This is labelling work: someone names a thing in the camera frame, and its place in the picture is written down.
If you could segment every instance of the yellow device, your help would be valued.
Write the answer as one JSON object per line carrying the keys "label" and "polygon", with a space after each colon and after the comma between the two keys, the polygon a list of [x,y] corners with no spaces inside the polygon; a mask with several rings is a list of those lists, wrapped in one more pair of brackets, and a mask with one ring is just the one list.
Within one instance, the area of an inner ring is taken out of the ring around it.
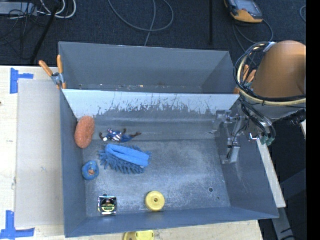
{"label": "yellow device", "polygon": [[224,0],[231,16],[242,23],[261,23],[263,14],[253,0]]}

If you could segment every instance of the blue scrub brush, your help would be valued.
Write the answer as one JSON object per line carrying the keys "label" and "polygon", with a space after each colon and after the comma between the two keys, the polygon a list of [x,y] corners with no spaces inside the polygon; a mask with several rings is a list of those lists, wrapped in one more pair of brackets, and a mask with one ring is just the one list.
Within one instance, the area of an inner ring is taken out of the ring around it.
{"label": "blue scrub brush", "polygon": [[138,146],[125,147],[122,145],[109,144],[104,150],[99,151],[101,166],[104,169],[110,166],[115,171],[124,174],[143,174],[145,167],[149,165],[151,152],[142,152]]}

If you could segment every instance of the bin floor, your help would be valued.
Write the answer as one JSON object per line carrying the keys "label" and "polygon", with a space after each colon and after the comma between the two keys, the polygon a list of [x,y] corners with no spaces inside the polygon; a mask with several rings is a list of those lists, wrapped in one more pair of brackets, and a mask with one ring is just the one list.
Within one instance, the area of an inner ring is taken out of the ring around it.
{"label": "bin floor", "polygon": [[[139,140],[139,137],[125,144],[137,145],[143,152],[150,151],[149,166],[143,174],[129,175],[99,166],[100,175],[85,182],[88,217],[99,215],[98,197],[103,194],[117,198],[118,214],[148,211],[145,197],[150,191],[164,195],[163,210],[230,206],[213,137],[187,140]],[[83,151],[83,163],[95,160],[100,165],[98,151],[104,149],[104,144],[93,140]]]}

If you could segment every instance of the wooden handle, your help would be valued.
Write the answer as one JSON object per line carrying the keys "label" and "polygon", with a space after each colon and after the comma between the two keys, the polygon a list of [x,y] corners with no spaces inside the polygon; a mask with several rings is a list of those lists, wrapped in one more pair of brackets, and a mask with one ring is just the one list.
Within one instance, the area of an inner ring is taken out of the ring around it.
{"label": "wooden handle", "polygon": [[44,71],[47,73],[49,77],[52,77],[54,73],[43,60],[39,61],[39,65],[44,69]]}
{"label": "wooden handle", "polygon": [[59,73],[62,74],[64,72],[64,67],[62,65],[62,61],[61,61],[61,56],[60,55],[58,55],[56,57],[56,63],[57,63],[57,66],[58,66]]}

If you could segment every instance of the gray metal tray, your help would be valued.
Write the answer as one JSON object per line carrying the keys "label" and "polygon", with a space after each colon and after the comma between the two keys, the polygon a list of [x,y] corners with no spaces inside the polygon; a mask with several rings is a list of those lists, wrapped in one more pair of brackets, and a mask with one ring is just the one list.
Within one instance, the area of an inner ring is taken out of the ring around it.
{"label": "gray metal tray", "polygon": [[[64,230],[80,237],[279,216],[256,143],[238,138],[236,163],[222,164],[227,133],[213,134],[217,111],[234,110],[232,62],[225,51],[59,43],[68,89],[60,93]],[[95,119],[86,149],[74,140],[78,120]],[[152,153],[143,174],[100,166],[84,180],[81,168],[100,164],[108,128],[142,132],[127,145]],[[165,205],[145,206],[150,191]],[[98,197],[117,198],[117,214],[103,216]]]}

